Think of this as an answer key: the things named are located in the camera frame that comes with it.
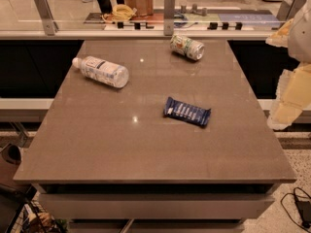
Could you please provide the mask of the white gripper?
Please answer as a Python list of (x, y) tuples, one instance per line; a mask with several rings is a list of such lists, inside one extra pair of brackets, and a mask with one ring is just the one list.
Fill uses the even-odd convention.
[(267, 125), (273, 130), (283, 130), (311, 104), (311, 0), (265, 42), (277, 48), (288, 47), (290, 57), (306, 62), (293, 71), (284, 69), (279, 78)]

